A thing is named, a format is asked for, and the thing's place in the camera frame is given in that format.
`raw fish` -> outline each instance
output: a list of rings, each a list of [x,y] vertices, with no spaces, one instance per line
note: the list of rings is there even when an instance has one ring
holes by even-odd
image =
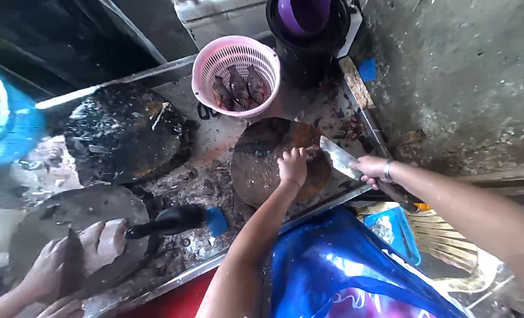
[[[237,66],[231,65],[227,67],[230,72],[230,93],[233,99],[241,105],[240,111],[251,110],[258,105],[248,94],[248,85],[244,78],[238,73]]]
[[[79,235],[85,257],[85,273],[93,274],[101,267],[111,264],[123,253],[127,240],[124,233],[127,220],[120,218],[107,223],[101,221],[86,228]]]
[[[103,265],[111,264],[117,256],[123,253],[127,241],[124,238],[124,233],[128,230],[126,222],[125,218],[119,218],[105,224],[99,239],[99,247],[97,247],[97,254],[104,262]]]
[[[83,246],[83,256],[85,257],[85,274],[87,276],[93,274],[102,267],[101,260],[97,255],[97,246],[99,244],[99,237],[105,228],[105,222],[97,222],[92,226],[86,228],[79,235],[79,240]]]
[[[266,100],[266,97],[264,96],[266,82],[261,76],[259,76],[252,64],[248,67],[248,77],[246,78],[246,82],[248,83],[248,92],[250,93],[250,96],[258,103],[258,105],[262,105]]]
[[[234,102],[230,96],[229,91],[223,84],[223,78],[215,75],[215,82],[213,83],[213,95],[217,105],[224,110],[233,110]]]

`pink plastic basket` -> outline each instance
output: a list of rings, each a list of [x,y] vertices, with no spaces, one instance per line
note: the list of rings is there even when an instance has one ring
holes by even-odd
[[[268,99],[246,112],[219,108],[213,95],[215,75],[223,77],[223,83],[229,88],[230,73],[226,68],[236,65],[240,75],[246,79],[247,68],[251,64],[268,84],[268,91],[264,94],[269,96]],[[275,98],[280,88],[280,60],[270,47],[257,40],[244,36],[225,36],[203,47],[195,59],[192,75],[191,89],[201,103],[225,115],[249,118],[265,111]]]

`concrete wall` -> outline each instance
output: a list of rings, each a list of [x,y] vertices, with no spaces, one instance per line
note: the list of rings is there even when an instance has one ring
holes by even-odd
[[[445,174],[524,163],[524,0],[371,0],[364,16],[351,55],[377,60],[380,126],[428,136],[401,160]]]

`wrist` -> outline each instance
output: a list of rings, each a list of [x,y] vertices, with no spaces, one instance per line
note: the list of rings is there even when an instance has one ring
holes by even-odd
[[[12,299],[22,304],[31,304],[43,296],[22,282],[9,293],[12,294]]]
[[[400,178],[401,171],[403,170],[403,168],[405,166],[406,165],[404,163],[400,163],[399,161],[392,161],[392,162],[390,162],[390,168],[389,168],[390,179],[393,182],[399,183],[399,181],[401,180],[401,178]]]
[[[293,188],[295,191],[299,191],[299,189],[301,189],[301,185],[292,179],[281,180],[280,187]]]

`knife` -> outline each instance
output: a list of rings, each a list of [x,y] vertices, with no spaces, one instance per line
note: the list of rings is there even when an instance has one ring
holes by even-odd
[[[361,171],[353,169],[349,166],[349,163],[360,163],[358,159],[353,157],[351,154],[346,152],[343,148],[339,147],[333,141],[325,136],[321,136],[319,146],[324,152],[329,154],[330,163],[336,170],[342,172],[344,175],[360,181],[360,178],[364,175]],[[406,211],[415,213],[418,208],[413,204],[413,200],[407,193],[403,193],[401,190],[396,189],[392,184],[376,179],[378,188],[384,192],[387,196],[392,198],[395,202],[404,208]]]
[[[73,228],[67,232],[67,242],[63,254],[63,268],[60,277],[60,288],[58,289],[58,299],[69,296],[83,288],[84,256],[82,242],[79,235]]]

